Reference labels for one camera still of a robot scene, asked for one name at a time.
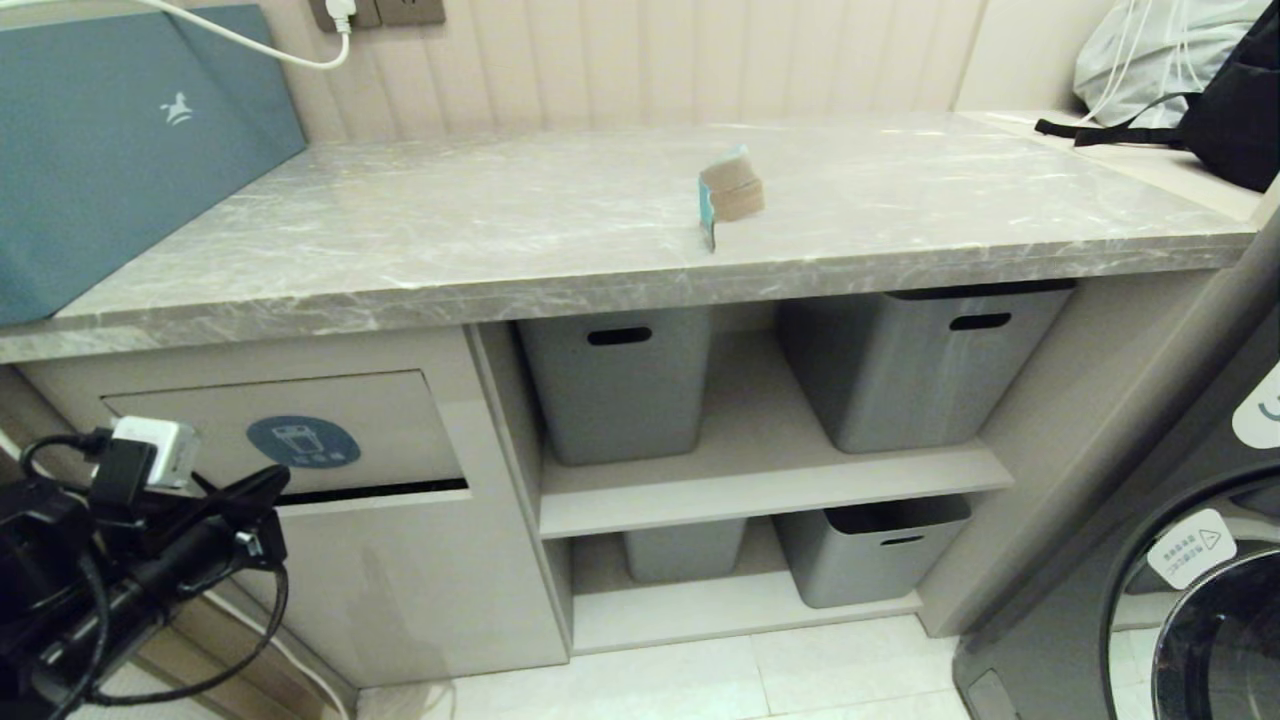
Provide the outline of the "blue round bin sticker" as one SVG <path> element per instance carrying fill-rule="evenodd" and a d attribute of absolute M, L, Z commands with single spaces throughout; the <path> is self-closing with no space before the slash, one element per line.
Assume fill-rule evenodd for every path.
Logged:
<path fill-rule="evenodd" d="M 355 437 L 316 416 L 268 416 L 252 423 L 247 441 L 275 464 L 298 469 L 335 469 L 361 459 Z"/>

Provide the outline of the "beige trash flap door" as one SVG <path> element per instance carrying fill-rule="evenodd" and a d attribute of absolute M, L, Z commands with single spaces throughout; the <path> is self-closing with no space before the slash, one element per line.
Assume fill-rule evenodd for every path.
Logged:
<path fill-rule="evenodd" d="M 348 430 L 361 459 L 348 466 L 291 468 L 289 495 L 454 480 L 463 473 L 421 372 L 332 375 L 109 395 L 118 416 L 183 421 L 200 437 L 195 469 L 224 486 L 275 464 L 246 438 L 268 416 L 316 416 Z"/>

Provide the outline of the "beige cabinet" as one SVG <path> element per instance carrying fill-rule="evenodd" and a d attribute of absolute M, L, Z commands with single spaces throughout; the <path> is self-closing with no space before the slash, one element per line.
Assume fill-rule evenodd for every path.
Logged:
<path fill-rule="evenodd" d="M 1083 278 L 972 441 L 1012 474 L 966 493 L 969 528 L 902 598 L 809 609 L 765 556 L 746 579 L 598 592 L 589 568 L 613 534 L 539 536 L 557 462 L 509 323 L 12 360 L 0 407 L 31 434 L 118 416 L 109 395 L 421 372 L 463 475 L 366 488 L 282 511 L 294 583 L 287 626 L 358 687 L 563 664 L 573 655 L 914 612 L 934 637 L 972 629 L 1011 579 L 1171 416 L 1233 329 L 1230 272 Z M 837 451 L 783 360 L 776 299 L 710 307 L 713 354 L 696 468 L 713 477 L 808 468 Z M 644 473 L 671 480 L 666 460 Z"/>

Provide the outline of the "teal box with horse logo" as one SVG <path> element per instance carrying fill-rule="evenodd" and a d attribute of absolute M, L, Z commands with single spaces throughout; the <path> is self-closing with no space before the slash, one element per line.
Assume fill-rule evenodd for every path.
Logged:
<path fill-rule="evenodd" d="M 0 327 L 306 146 L 282 64 L 160 12 L 0 29 Z"/>

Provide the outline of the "narrow grey storage bin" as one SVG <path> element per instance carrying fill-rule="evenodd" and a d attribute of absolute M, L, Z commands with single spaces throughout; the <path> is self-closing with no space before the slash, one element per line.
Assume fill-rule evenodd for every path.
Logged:
<path fill-rule="evenodd" d="M 527 319 L 516 327 L 561 464 L 696 448 L 712 341 L 708 306 Z"/>
<path fill-rule="evenodd" d="M 739 564 L 748 519 L 735 518 L 622 533 L 628 574 L 640 583 L 727 577 Z"/>

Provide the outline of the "beige shelf board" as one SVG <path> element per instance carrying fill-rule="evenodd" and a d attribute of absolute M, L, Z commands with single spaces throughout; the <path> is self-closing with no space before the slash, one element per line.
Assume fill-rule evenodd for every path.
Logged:
<path fill-rule="evenodd" d="M 1014 477 L 979 441 L 950 448 L 837 455 L 808 468 L 736 471 L 713 477 L 696 456 L 668 457 L 671 480 L 648 483 L 659 461 L 609 468 L 558 468 L 543 475 L 539 536 L 544 541 L 622 530 L 755 518 L 809 509 L 943 495 L 982 493 L 1012 486 Z"/>

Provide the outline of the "small blue-edged cardboard scrap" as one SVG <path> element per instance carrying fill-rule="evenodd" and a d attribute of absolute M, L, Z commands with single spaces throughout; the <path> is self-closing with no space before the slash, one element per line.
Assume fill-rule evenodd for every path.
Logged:
<path fill-rule="evenodd" d="M 764 184 L 746 145 L 733 147 L 699 172 L 698 206 L 701 234 L 712 254 L 717 250 L 719 224 L 764 210 Z"/>

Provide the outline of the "wide grey storage bin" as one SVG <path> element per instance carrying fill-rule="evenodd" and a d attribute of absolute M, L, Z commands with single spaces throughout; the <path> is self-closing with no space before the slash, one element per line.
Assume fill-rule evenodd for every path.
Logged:
<path fill-rule="evenodd" d="M 964 495 L 901 498 L 772 518 L 801 601 L 812 609 L 910 594 L 972 519 Z"/>
<path fill-rule="evenodd" d="M 774 329 L 836 448 L 942 447 L 977 436 L 1075 288 L 1050 279 L 791 299 Z"/>

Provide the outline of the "dark grey washing machine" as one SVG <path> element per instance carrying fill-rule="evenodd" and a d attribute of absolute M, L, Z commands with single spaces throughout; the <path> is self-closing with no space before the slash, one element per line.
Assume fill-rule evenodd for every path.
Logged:
<path fill-rule="evenodd" d="M 1263 292 L 1234 315 L 1178 414 L 960 641 L 952 679 L 972 720 L 1112 720 L 1105 624 L 1140 533 L 1192 492 L 1280 462 L 1280 448 L 1244 446 L 1231 425 L 1242 400 L 1280 361 L 1280 209 L 1261 238 Z"/>

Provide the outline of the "white warning sticker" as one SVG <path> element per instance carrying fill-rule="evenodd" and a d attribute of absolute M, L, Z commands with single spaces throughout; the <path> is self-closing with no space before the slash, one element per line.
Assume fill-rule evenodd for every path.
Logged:
<path fill-rule="evenodd" d="M 1146 561 L 1171 588 L 1184 591 L 1236 555 L 1235 538 L 1222 514 L 1202 509 L 1171 525 L 1147 551 Z"/>

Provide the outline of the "round glass washer door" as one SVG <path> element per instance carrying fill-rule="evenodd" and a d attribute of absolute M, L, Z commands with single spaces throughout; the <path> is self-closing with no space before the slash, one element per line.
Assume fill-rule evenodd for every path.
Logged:
<path fill-rule="evenodd" d="M 1175 591 L 1146 553 L 1202 509 L 1222 514 L 1238 555 Z M 1105 626 L 1112 720 L 1280 720 L 1280 462 L 1162 510 L 1117 575 Z"/>

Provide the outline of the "light grey fabric bag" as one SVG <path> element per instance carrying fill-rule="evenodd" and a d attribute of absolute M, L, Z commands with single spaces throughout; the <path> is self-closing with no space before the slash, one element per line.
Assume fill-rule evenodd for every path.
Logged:
<path fill-rule="evenodd" d="M 1199 92 L 1270 0 L 1117 0 L 1084 42 L 1071 90 L 1084 122 L 1115 126 L 1166 94 Z M 1169 100 L 1134 126 L 1169 128 L 1187 110 Z"/>

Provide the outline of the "white washer panel label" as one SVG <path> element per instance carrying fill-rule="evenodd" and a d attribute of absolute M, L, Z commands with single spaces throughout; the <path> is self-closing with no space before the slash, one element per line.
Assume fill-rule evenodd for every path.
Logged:
<path fill-rule="evenodd" d="M 1280 361 L 1242 400 L 1231 415 L 1231 429 L 1251 448 L 1280 448 Z"/>

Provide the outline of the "black backpack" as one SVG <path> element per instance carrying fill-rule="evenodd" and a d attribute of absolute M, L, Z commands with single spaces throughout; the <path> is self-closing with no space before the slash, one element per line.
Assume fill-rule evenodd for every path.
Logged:
<path fill-rule="evenodd" d="M 1134 126 L 1147 110 L 1174 99 L 1187 101 L 1176 126 Z M 1129 145 L 1185 151 L 1224 181 L 1256 192 L 1268 190 L 1280 173 L 1280 0 L 1270 0 L 1199 92 L 1166 94 L 1115 126 L 1039 119 L 1034 132 L 1068 138 L 1075 149 Z"/>

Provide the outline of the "dark wall socket plate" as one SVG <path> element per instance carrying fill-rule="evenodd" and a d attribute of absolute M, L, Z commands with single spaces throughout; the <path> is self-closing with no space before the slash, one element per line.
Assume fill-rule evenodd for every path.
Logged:
<path fill-rule="evenodd" d="M 376 0 L 385 27 L 443 26 L 445 0 Z"/>
<path fill-rule="evenodd" d="M 349 27 L 352 29 L 376 28 L 381 26 L 376 0 L 352 1 L 355 3 L 355 14 L 349 17 Z M 315 26 L 323 33 L 334 35 L 338 32 L 335 22 L 326 9 L 326 0 L 307 0 L 307 4 Z"/>

